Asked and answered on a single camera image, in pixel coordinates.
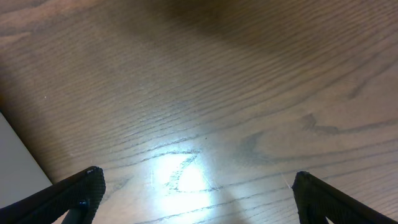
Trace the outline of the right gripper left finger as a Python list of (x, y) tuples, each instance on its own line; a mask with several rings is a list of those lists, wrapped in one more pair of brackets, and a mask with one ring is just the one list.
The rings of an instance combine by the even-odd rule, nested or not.
[(91, 224), (106, 190), (103, 170), (91, 166), (1, 209), (1, 223)]

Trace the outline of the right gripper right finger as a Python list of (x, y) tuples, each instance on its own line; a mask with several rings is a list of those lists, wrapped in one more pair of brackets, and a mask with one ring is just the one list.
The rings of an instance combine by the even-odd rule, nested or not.
[(301, 224), (397, 224), (305, 171), (296, 173), (292, 190)]

